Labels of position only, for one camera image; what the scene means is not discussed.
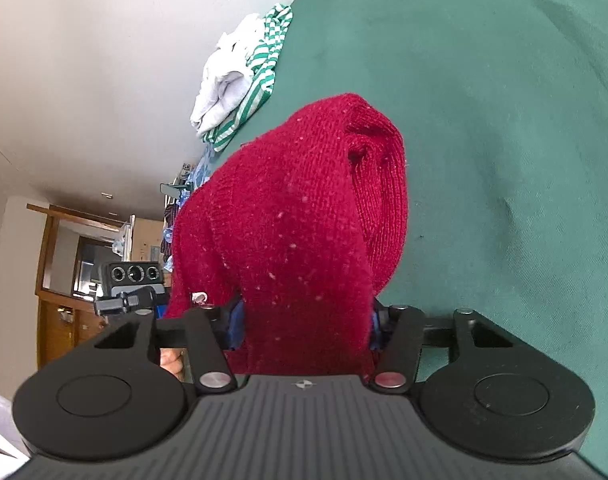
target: red knit fabric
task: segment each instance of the red knit fabric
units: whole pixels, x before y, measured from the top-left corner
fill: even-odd
[[[244,299],[236,373],[368,374],[372,302],[404,247],[402,136],[355,94],[242,146],[182,207],[167,317]]]

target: human hand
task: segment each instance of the human hand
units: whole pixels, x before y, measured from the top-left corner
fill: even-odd
[[[182,379],[183,362],[181,361],[181,349],[162,348],[159,355],[159,365],[171,372],[178,380]]]

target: green fabric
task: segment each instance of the green fabric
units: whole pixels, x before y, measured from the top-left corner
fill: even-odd
[[[271,96],[275,83],[275,65],[286,39],[293,13],[289,6],[276,4],[263,17],[264,37],[260,40],[248,60],[247,65],[253,70],[253,83],[242,102],[229,113],[222,124],[204,133],[202,140],[213,144],[220,152],[231,141],[237,130],[252,116]]]
[[[597,400],[582,450],[608,473],[608,0],[296,0],[293,12],[273,97],[225,156],[340,92],[390,117],[410,219],[381,299],[471,306],[576,371]]]

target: camera lens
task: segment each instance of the camera lens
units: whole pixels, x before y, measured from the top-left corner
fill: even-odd
[[[148,269],[146,269],[146,276],[149,280],[157,280],[159,279],[159,270],[157,267],[148,267]]]
[[[121,267],[115,267],[111,272],[111,276],[113,277],[113,280],[120,282],[126,277],[126,274],[124,274],[124,269]]]
[[[131,282],[140,282],[144,279],[144,269],[142,269],[139,265],[133,265],[129,267],[129,280]]]

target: ceiling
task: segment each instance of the ceiling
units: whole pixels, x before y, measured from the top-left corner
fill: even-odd
[[[0,186],[160,218],[159,183],[201,153],[189,115],[220,35],[291,1],[0,0]]]

